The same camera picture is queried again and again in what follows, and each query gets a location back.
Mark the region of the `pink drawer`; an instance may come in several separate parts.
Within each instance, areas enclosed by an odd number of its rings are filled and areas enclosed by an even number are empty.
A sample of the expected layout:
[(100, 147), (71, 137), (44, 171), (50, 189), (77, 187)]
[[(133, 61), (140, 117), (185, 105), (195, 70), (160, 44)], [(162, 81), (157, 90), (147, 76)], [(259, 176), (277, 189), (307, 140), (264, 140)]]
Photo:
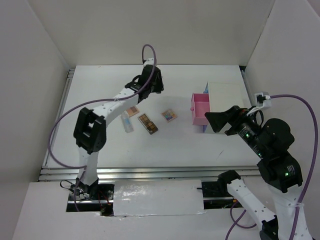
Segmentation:
[(210, 100), (207, 93), (193, 93), (191, 97), (192, 124), (196, 126), (205, 126), (209, 122), (205, 113), (210, 111)]

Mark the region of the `blue drawer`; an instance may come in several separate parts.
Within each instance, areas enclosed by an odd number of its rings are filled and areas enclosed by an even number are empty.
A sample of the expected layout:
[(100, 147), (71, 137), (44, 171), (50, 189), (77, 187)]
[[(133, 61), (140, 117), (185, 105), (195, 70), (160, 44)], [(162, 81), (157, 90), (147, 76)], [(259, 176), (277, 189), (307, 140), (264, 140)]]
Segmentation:
[(204, 94), (208, 94), (209, 93), (209, 82), (206, 83), (205, 89), (203, 91)]

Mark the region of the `clear bottle blue label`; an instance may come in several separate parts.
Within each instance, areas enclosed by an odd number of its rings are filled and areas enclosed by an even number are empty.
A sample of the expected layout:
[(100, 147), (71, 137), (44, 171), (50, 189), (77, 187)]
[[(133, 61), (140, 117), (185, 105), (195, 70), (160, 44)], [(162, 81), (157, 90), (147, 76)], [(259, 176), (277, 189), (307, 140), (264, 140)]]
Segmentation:
[(130, 120), (130, 117), (128, 115), (128, 113), (126, 111), (124, 111), (121, 115), (120, 115), (120, 119), (122, 121), (124, 130), (126, 133), (132, 133), (134, 131), (132, 122)]

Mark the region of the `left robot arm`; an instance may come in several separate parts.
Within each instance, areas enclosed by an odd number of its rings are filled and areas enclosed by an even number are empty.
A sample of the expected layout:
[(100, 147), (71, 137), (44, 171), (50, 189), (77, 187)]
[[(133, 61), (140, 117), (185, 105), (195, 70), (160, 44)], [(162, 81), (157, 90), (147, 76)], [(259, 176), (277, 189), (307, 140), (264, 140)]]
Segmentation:
[(124, 113), (148, 98), (151, 93), (160, 94), (164, 90), (161, 70), (151, 64), (144, 65), (142, 73), (127, 83), (111, 100), (79, 111), (73, 137), (79, 153), (79, 163), (86, 166), (76, 178), (80, 193), (91, 200), (98, 194), (98, 155), (107, 142), (108, 125)]

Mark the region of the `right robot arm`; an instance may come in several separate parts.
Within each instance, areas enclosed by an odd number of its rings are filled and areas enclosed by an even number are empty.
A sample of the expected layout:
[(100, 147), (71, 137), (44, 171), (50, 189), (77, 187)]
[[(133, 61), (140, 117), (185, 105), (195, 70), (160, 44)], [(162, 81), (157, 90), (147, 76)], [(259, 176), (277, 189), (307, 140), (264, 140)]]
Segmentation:
[(295, 140), (291, 129), (278, 118), (270, 118), (260, 126), (248, 112), (246, 108), (233, 106), (224, 112), (207, 112), (205, 117), (215, 133), (230, 125), (224, 133), (239, 135), (260, 158), (257, 167), (271, 192), (275, 212), (258, 200), (235, 170), (218, 176), (218, 192), (223, 196), (232, 195), (240, 202), (258, 226), (262, 240), (311, 240), (300, 203), (301, 167), (288, 152)]

